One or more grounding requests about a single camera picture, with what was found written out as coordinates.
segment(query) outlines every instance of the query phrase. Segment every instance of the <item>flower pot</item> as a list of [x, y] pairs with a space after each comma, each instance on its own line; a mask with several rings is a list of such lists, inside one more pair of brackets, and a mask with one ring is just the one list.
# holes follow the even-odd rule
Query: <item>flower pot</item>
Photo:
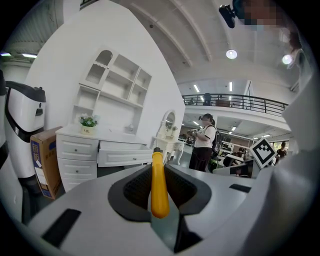
[[95, 127], [81, 126], [81, 133], [85, 135], [94, 135]]

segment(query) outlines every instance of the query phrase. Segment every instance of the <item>dark pants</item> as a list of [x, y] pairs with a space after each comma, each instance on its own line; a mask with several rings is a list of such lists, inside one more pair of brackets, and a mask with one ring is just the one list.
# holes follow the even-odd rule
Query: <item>dark pants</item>
[[192, 151], [189, 169], [205, 172], [211, 158], [211, 153], [211, 147], [195, 147]]

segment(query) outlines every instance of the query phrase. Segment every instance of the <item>potted plant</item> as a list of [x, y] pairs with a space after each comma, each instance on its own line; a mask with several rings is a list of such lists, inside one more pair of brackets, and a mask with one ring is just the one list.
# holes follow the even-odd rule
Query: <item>potted plant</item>
[[85, 135], [95, 134], [95, 126], [98, 125], [98, 117], [96, 115], [83, 114], [79, 117], [79, 122], [82, 124], [81, 133]]

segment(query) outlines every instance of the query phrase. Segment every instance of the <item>white robot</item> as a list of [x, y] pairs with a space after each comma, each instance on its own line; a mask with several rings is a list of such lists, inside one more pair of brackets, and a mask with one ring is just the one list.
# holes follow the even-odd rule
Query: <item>white robot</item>
[[0, 70], [0, 201], [11, 218], [22, 221], [23, 190], [14, 171], [5, 136], [6, 82]]
[[14, 171], [31, 193], [40, 193], [32, 161], [30, 137], [42, 132], [45, 124], [46, 95], [42, 88], [7, 81], [5, 135]]

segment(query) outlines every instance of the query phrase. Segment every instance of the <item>white curved wall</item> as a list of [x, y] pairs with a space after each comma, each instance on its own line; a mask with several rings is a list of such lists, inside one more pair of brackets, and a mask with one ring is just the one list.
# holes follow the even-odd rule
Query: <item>white curved wall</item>
[[156, 43], [128, 9], [100, 0], [59, 27], [30, 68], [25, 83], [45, 90], [45, 128], [68, 123], [78, 82], [93, 54], [103, 45], [145, 68], [152, 76], [136, 135], [150, 142], [170, 109], [175, 110], [179, 127], [185, 105]]

